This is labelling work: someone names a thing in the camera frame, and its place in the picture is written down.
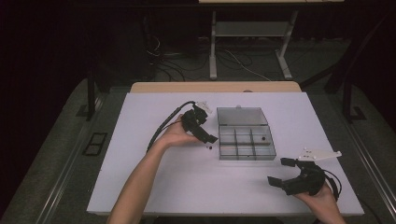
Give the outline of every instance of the dark floor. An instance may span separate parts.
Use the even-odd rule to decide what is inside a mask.
[[[279,40],[262,38],[254,43],[238,40],[237,44],[219,40],[219,81],[265,81],[262,76],[271,80],[284,79],[274,54],[280,45]],[[348,40],[291,41],[286,60],[293,80],[302,82],[331,66],[348,45]],[[168,49],[152,81],[182,81],[183,78],[186,81],[210,81],[208,45],[204,40],[201,47],[200,53],[193,57]],[[241,68],[234,57],[260,76]],[[387,188],[396,189],[396,134],[358,88],[353,90],[352,105],[358,106],[366,119],[347,123],[341,114],[342,92],[326,93],[323,87],[327,80],[325,77],[303,91],[308,93],[334,151],[343,152],[339,161],[352,187],[373,209],[363,205],[365,215],[346,217],[346,220],[348,223],[376,223],[375,216],[379,216],[382,223],[395,223],[394,211],[389,211],[384,192],[388,192]],[[3,216],[2,224],[106,222],[106,217],[88,214],[86,208],[129,89],[129,86],[120,85],[111,88],[109,93],[97,92],[97,111],[91,121],[86,121],[78,113],[87,104],[86,80],[76,86]],[[107,133],[105,146],[97,157],[83,156],[81,152],[93,133]],[[379,172],[376,169],[370,172],[370,166],[361,158],[365,149]],[[279,219],[297,224],[314,220],[313,217]],[[259,218],[255,221],[264,223]]]

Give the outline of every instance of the white tabletop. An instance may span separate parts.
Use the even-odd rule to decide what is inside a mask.
[[[274,161],[220,161],[219,141],[169,148],[156,175],[144,215],[155,216],[299,216],[310,214],[305,204],[282,189],[269,186],[267,176],[296,177],[300,170],[279,159],[297,158],[305,147],[332,147],[304,92],[129,93],[108,147],[87,208],[108,214],[127,177],[143,158],[161,123],[187,101],[206,101],[212,108],[202,126],[218,134],[217,107],[261,107],[271,127]],[[337,159],[318,161],[343,184],[338,201],[345,216],[363,210]]]

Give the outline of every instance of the table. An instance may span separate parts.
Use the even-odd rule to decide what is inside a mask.
[[[241,93],[245,90],[254,92]],[[88,212],[98,215],[110,212],[129,173],[145,155],[157,127],[177,106],[194,99],[206,100],[212,107],[260,106],[272,129],[276,159],[219,161],[217,143],[171,147],[163,157],[145,216],[310,214],[302,202],[269,186],[266,179],[268,175],[282,179],[297,176],[298,168],[281,166],[279,159],[297,158],[304,147],[332,150],[306,93],[301,92],[296,83],[135,83],[131,92],[125,98]],[[217,135],[216,113],[209,115],[203,128]],[[342,214],[363,214],[338,160],[317,164],[342,181],[343,193],[339,200]]]

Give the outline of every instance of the person's right hand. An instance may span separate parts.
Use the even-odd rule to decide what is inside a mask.
[[[346,223],[327,183],[324,183],[318,194],[314,196],[309,195],[308,192],[295,194],[294,196],[306,203],[321,222],[326,224]]]

